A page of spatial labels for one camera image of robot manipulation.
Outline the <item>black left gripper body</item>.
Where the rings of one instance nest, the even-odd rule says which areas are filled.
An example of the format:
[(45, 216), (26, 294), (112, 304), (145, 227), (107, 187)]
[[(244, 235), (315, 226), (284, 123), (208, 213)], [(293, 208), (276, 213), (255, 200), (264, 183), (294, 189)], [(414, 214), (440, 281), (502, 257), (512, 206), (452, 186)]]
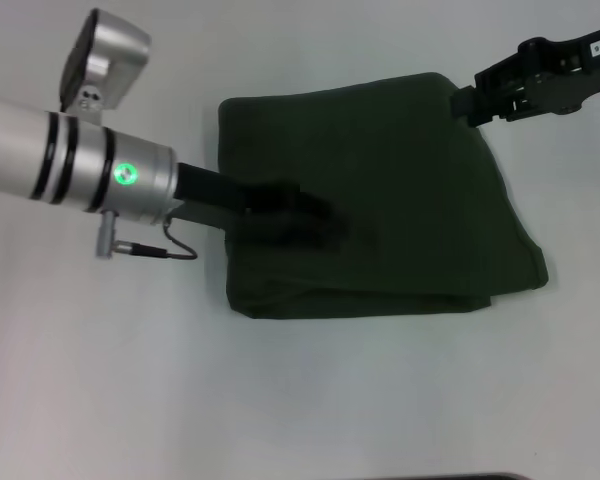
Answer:
[(299, 188), (289, 182), (245, 184), (211, 170), (180, 163), (172, 217), (229, 235), (299, 235)]

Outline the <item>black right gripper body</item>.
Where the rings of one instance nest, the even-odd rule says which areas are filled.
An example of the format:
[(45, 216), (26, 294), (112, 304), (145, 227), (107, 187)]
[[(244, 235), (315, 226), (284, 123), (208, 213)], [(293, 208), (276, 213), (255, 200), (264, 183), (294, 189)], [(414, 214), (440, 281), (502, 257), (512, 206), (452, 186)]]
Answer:
[(566, 41), (537, 37), (518, 52), (529, 52), (533, 60), (526, 95), (539, 96), (548, 113), (574, 113), (600, 93), (600, 30)]

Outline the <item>dark green FREE! t-shirt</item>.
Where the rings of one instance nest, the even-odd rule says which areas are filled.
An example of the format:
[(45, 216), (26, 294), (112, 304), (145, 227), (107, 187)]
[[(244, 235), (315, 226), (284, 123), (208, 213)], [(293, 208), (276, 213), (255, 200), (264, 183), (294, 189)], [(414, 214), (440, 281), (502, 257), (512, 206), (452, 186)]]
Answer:
[(228, 241), (230, 307), (283, 320), (465, 313), (545, 286), (488, 144), (451, 115), (455, 90), (421, 73), (223, 101), (221, 173), (294, 181), (349, 226), (336, 248)]

